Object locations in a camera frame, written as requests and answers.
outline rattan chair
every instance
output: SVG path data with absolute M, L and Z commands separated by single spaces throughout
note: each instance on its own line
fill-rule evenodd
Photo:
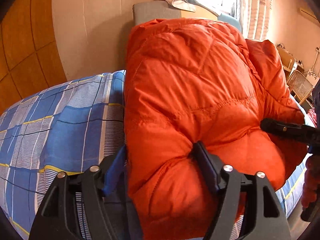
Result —
M 307 78 L 298 70 L 293 71 L 287 81 L 287 85 L 289 86 L 290 92 L 293 91 L 295 93 L 294 97 L 300 100 L 299 105 L 307 99 L 314 88 Z

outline silver bolt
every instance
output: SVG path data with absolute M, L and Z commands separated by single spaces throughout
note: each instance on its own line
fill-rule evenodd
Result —
M 99 166 L 97 166 L 97 165 L 94 165 L 94 166 L 91 166 L 90 167 L 90 171 L 91 172 L 96 172 L 96 171 L 98 171 L 100 168 L 99 168 Z
M 257 176 L 258 176 L 259 178 L 263 179 L 266 175 L 264 174 L 264 172 L 258 171 L 258 172 L 257 172 Z
M 62 178 L 64 178 L 66 176 L 66 173 L 64 172 L 64 171 L 60 171 L 58 174 L 57 174 L 57 177 L 59 178 L 59 179 L 62 179 Z
M 231 165 L 224 165 L 223 166 L 223 169 L 227 172 L 231 172 L 233 171 L 233 167 Z

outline pink cloth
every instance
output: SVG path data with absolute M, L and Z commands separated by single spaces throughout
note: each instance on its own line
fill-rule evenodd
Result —
M 317 127 L 317 116 L 316 116 L 316 113 L 315 113 L 315 108 L 311 108 L 307 115 L 310 117 L 311 121 L 313 122 L 313 124 L 315 125 L 315 127 Z

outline orange quilt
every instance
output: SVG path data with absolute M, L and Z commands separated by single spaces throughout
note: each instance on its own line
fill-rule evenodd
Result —
M 239 172 L 265 172 L 275 190 L 306 155 L 305 145 L 259 127 L 266 117 L 304 123 L 275 46 L 245 40 L 227 23 L 136 26 L 124 89 L 128 193 L 145 239 L 204 236 L 216 200 L 189 155 L 196 141 Z

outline blue plaid bed sheet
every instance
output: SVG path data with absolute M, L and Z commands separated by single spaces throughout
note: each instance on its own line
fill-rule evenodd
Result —
M 19 101 L 1 115 L 0 206 L 23 239 L 28 239 L 58 172 L 81 173 L 124 143 L 124 78 L 125 70 L 66 82 Z M 277 191 L 287 217 L 301 196 L 304 172 L 305 161 Z M 91 239 L 80 195 L 76 201 L 82 236 Z M 241 223 L 234 225 L 231 239 L 237 238 Z M 139 231 L 138 225 L 133 227 L 131 231 Z

